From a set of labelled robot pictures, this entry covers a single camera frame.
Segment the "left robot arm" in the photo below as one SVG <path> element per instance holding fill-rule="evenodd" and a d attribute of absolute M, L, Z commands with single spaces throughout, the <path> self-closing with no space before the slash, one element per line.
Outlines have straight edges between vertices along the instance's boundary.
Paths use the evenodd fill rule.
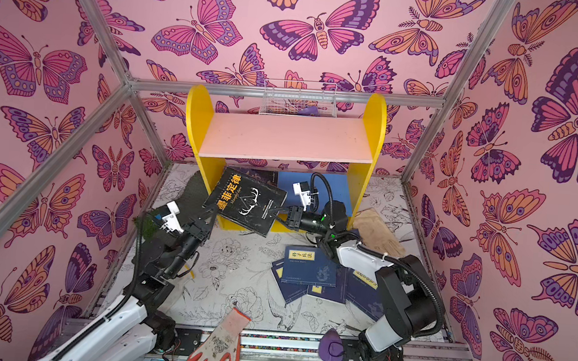
<path fill-rule="evenodd" d="M 133 275 L 118 297 L 95 320 L 37 361 L 135 361 L 155 348 L 167 350 L 177 338 L 176 322 L 160 310 L 175 289 L 172 281 L 188 277 L 199 259 L 198 249 L 210 239 L 218 215 L 209 206 L 184 226 L 177 205 L 159 228 L 170 239 L 166 250 Z"/>

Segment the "black antler cover book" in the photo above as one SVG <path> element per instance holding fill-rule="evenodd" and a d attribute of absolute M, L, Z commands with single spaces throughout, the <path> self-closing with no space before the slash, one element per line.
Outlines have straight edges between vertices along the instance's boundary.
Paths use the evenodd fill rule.
<path fill-rule="evenodd" d="M 276 217 L 267 216 L 267 211 L 283 207 L 286 197 L 285 190 L 226 167 L 203 207 L 216 207 L 218 216 L 266 237 L 276 221 Z"/>

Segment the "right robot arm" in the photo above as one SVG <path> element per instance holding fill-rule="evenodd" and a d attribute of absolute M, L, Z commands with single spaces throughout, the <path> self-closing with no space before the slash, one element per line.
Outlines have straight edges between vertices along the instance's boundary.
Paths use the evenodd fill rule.
<path fill-rule="evenodd" d="M 436 335 L 445 308 L 438 290 L 416 256 L 402 256 L 399 242 L 373 209 L 349 217 L 346 205 L 319 203 L 314 182 L 298 182 L 299 198 L 286 207 L 281 223 L 312 235 L 310 246 L 289 246 L 272 264 L 286 303 L 304 295 L 350 302 L 373 324 L 358 333 L 362 361 L 403 361 L 402 347 L 415 338 Z"/>

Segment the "purple old man cover book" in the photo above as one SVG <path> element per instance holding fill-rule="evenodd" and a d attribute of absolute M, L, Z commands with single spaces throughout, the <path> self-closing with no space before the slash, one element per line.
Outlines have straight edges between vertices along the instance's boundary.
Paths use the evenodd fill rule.
<path fill-rule="evenodd" d="M 235 171 L 238 173 L 242 173 L 252 179 L 257 181 L 263 182 L 268 186 L 277 186 L 278 185 L 278 173 L 276 171 L 268 171 L 268 170 L 258 170 L 255 168 L 242 168 L 231 166 Z"/>

